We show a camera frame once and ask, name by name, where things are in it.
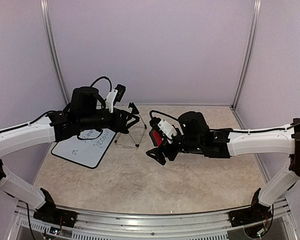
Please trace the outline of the white whiteboard black frame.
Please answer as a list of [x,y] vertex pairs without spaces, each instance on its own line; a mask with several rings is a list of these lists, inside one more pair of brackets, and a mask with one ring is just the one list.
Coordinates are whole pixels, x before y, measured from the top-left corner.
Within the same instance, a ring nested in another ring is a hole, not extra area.
[[104,157],[116,133],[109,129],[102,132],[96,130],[85,130],[78,139],[76,136],[58,142],[51,150],[51,154],[84,166],[95,169]]

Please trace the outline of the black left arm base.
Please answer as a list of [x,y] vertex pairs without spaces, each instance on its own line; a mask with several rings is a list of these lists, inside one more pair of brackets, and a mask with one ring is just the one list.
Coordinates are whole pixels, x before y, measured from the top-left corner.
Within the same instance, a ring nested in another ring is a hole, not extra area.
[[43,222],[59,225],[60,227],[73,228],[78,213],[72,210],[57,208],[52,196],[42,187],[40,188],[44,195],[44,204],[34,211],[33,217]]

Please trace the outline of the red black whiteboard eraser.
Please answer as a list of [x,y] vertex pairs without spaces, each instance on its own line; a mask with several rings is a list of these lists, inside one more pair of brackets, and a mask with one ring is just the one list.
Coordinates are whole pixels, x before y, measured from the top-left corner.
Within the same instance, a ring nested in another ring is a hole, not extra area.
[[159,147],[162,142],[163,142],[163,138],[161,137],[161,135],[154,129],[152,129],[149,133],[149,136],[152,140],[152,143],[155,147]]

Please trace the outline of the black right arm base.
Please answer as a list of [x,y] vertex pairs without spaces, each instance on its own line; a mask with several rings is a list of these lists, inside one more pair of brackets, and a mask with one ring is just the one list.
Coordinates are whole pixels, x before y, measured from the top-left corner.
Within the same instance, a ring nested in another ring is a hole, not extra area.
[[249,207],[239,210],[232,210],[228,213],[232,227],[248,225],[272,218],[273,214],[270,210],[271,207],[260,204],[260,191],[261,188],[254,193]]

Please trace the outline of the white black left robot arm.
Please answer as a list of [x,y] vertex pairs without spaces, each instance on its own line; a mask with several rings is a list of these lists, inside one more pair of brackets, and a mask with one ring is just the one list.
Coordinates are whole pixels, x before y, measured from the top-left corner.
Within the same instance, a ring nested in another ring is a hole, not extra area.
[[34,207],[47,221],[56,222],[60,211],[49,192],[18,177],[3,164],[2,158],[41,144],[59,143],[72,137],[80,140],[81,133],[89,130],[102,132],[108,129],[128,134],[140,117],[133,105],[131,111],[115,107],[125,90],[119,84],[102,98],[95,87],[78,87],[63,110],[50,110],[35,120],[0,129],[0,191]]

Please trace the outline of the black wire easel stand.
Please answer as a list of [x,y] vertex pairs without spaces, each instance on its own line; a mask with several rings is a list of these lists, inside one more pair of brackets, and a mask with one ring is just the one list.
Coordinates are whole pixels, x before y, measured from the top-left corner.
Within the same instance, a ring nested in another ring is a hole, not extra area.
[[[134,146],[136,148],[139,148],[148,127],[147,127],[147,124],[144,121],[143,117],[141,116],[140,110],[138,109],[138,107],[135,105],[134,102],[130,102],[128,104],[128,109],[130,110],[130,113],[132,115],[139,118],[138,122],[136,122],[135,120],[132,120],[132,119],[128,121],[128,124],[130,124],[128,136],[132,140],[132,143],[134,144]],[[131,130],[134,130],[134,129],[138,129],[138,130],[142,131],[139,139],[136,139],[135,137],[132,136]]]

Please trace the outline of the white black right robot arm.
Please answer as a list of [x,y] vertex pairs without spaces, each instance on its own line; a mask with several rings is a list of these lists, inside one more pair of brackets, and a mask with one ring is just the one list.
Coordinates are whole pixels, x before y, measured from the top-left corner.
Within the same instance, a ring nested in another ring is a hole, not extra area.
[[300,180],[300,118],[277,127],[259,129],[212,129],[203,114],[188,111],[177,117],[179,127],[149,113],[149,133],[154,148],[146,154],[161,165],[174,161],[179,153],[229,159],[243,155],[286,156],[283,167],[258,189],[246,210],[246,218],[256,222],[266,210]]

